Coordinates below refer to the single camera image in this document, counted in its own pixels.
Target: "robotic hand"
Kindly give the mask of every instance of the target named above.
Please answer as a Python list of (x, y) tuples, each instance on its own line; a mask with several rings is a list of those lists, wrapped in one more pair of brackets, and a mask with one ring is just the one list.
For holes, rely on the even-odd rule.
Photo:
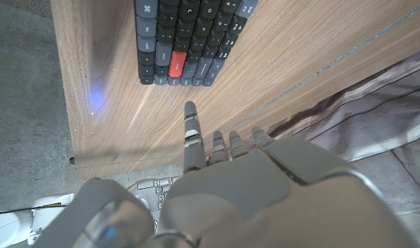
[[(419, 247), (339, 157), (254, 127), (252, 152), (230, 133), (232, 161), (216, 131), (207, 166), (196, 107), (184, 110), (183, 177), (128, 190), (89, 180), (34, 247)], [(155, 232), (149, 209), (158, 208)]]

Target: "floor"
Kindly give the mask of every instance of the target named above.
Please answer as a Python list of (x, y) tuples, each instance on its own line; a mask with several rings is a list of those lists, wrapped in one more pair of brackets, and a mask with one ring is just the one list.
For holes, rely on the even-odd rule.
[[(0, 210), (77, 192), (83, 184), (69, 164), (72, 143), (48, 1), (2, 2), (10, 5), (0, 3)], [(108, 178), (127, 187), (180, 173), (168, 166)]]

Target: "black key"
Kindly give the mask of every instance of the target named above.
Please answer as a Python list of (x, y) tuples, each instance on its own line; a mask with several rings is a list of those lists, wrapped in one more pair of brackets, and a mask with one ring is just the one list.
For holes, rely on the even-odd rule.
[(237, 38), (239, 38), (239, 35), (227, 32), (222, 40), (221, 46), (224, 48), (232, 48), (236, 43)]
[(139, 68), (139, 75), (141, 76), (153, 76), (153, 65), (138, 65)]
[(228, 29), (228, 25), (230, 25), (232, 18), (232, 14), (218, 12), (216, 15), (216, 19), (212, 23), (212, 29), (216, 31), (225, 32)]
[(180, 19), (177, 22), (176, 36), (190, 38), (193, 34), (194, 21), (185, 21)]
[(141, 83), (144, 85), (153, 84), (154, 76), (142, 76), (139, 75), (139, 79), (141, 79)]
[(190, 49), (195, 51), (202, 51), (206, 40), (206, 37), (197, 38), (193, 35), (190, 43)]
[(159, 0), (159, 3), (168, 4), (169, 6), (178, 6), (180, 0)]
[(240, 0), (222, 0), (221, 10), (227, 13), (234, 14), (239, 7)]
[(243, 28), (245, 27), (247, 20), (248, 19), (244, 17), (235, 15), (231, 20), (230, 26), (228, 27), (228, 32), (232, 34), (240, 34), (240, 32), (242, 32)]
[(199, 4), (200, 2), (195, 0), (182, 0), (179, 9), (179, 17), (185, 20), (194, 21), (197, 18)]
[(213, 46), (219, 46), (222, 42), (224, 32), (215, 32), (211, 30), (210, 36), (208, 37), (207, 44)]
[(174, 27), (165, 28), (161, 25), (157, 26), (156, 40), (164, 43), (173, 43)]
[(154, 54), (155, 52), (141, 52), (138, 50), (138, 62), (143, 65), (152, 65), (154, 64)]
[(195, 35), (196, 37), (207, 37), (210, 33), (211, 25), (212, 20), (202, 19), (201, 17), (198, 17), (193, 35)]
[(216, 56), (214, 58), (215, 59), (226, 59), (226, 58), (228, 58), (228, 55), (229, 55), (230, 52), (231, 52), (231, 48), (220, 47), (217, 50)]
[(221, 0), (202, 0), (199, 16), (205, 19), (214, 19)]
[(202, 51), (189, 50), (187, 54), (187, 62), (198, 63), (202, 56)]
[(204, 58), (213, 58), (217, 52), (217, 46), (208, 46), (205, 45), (205, 49), (202, 52), (202, 57)]
[(175, 37), (173, 50), (177, 52), (187, 52), (190, 39)]
[(177, 21), (177, 7), (159, 4), (157, 23), (164, 27), (173, 27)]
[(154, 65), (154, 74), (157, 76), (167, 76), (168, 70), (170, 69), (170, 66), (158, 66)]

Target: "gray key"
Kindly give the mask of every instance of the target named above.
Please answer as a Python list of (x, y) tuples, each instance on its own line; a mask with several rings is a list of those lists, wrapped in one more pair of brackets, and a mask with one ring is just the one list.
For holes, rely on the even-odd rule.
[(213, 59), (210, 66), (210, 70), (219, 71), (222, 69), (224, 63), (225, 60), (223, 59)]
[(136, 17), (137, 32), (143, 37), (155, 37), (156, 24), (156, 19)]
[(208, 86), (211, 86), (213, 83), (214, 83), (214, 79), (204, 78), (202, 85), (205, 87), (208, 87)]
[(241, 0), (239, 7), (237, 7), (236, 14), (240, 17), (250, 17), (258, 2), (259, 0)]
[(136, 0), (136, 14), (140, 17), (156, 18), (157, 0)]
[(142, 37), (138, 35), (138, 50), (141, 52), (154, 52), (155, 37)]
[(205, 76), (206, 79), (216, 79), (216, 76), (218, 75), (219, 71), (213, 71), (209, 70), (207, 75)]
[(183, 65), (182, 76), (185, 78), (192, 78), (196, 72), (197, 63), (185, 62)]
[(196, 79), (203, 79), (210, 69), (212, 59), (211, 58), (203, 58), (199, 60), (199, 64), (197, 65), (196, 72), (194, 73), (194, 77)]
[(187, 79), (187, 78), (181, 77), (181, 85), (182, 86), (189, 86), (189, 85), (191, 85), (191, 81), (192, 81), (192, 79)]
[(193, 82), (191, 82), (191, 85), (193, 86), (201, 86), (203, 83), (203, 79), (195, 79), (193, 78)]
[(178, 85), (181, 82), (181, 78), (173, 78), (171, 76), (168, 77), (168, 85)]
[(167, 84), (168, 76), (154, 76), (154, 83), (157, 85), (165, 85)]
[(170, 64), (171, 51), (173, 44), (156, 42), (156, 64), (159, 66), (167, 66)]

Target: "blue light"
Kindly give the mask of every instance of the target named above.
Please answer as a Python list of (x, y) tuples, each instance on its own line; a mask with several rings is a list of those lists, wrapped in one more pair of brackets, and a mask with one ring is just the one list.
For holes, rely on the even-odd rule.
[(95, 111), (97, 111), (104, 103), (104, 97), (98, 90), (92, 91), (90, 95), (90, 102)]
[(106, 230), (106, 233), (104, 234), (104, 238), (106, 238), (106, 240), (111, 240), (114, 238), (114, 236), (116, 235), (116, 229), (114, 227), (109, 227)]

